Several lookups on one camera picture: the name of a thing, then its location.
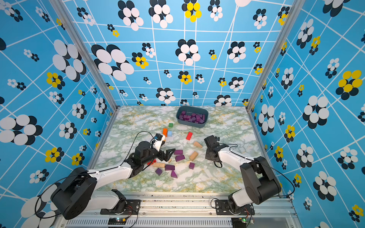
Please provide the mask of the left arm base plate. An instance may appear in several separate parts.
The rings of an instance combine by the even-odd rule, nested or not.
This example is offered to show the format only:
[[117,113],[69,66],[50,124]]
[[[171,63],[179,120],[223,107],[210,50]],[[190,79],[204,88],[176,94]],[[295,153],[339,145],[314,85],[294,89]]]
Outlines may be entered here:
[[141,200],[127,199],[111,210],[101,209],[101,215],[138,215],[141,207]]

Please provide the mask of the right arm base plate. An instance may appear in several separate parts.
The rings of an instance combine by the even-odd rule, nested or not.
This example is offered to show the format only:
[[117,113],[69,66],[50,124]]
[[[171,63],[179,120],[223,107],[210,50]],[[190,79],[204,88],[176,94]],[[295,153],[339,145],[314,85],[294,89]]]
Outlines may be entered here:
[[255,215],[255,211],[252,204],[246,204],[244,206],[237,206],[232,200],[214,199],[212,207],[216,210],[217,215],[243,215],[251,216]]

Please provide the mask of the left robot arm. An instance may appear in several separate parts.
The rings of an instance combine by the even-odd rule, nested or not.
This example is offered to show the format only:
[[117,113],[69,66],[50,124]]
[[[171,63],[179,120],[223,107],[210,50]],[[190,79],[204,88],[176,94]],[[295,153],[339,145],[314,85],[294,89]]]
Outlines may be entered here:
[[101,194],[98,189],[112,182],[137,176],[155,159],[169,161],[175,149],[161,150],[164,141],[143,141],[121,164],[98,170],[76,168],[52,193],[50,199],[67,219],[84,211],[108,210],[114,214],[127,211],[125,196],[118,190]]

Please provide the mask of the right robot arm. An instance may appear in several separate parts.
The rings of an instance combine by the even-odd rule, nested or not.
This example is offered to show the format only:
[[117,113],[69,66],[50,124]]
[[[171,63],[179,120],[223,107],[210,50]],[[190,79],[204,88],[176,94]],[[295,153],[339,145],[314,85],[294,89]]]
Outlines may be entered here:
[[205,158],[219,164],[227,163],[239,170],[244,187],[228,196],[229,210],[239,214],[246,205],[261,204],[281,192],[281,185],[267,160],[247,157],[229,150],[227,144],[206,140]]

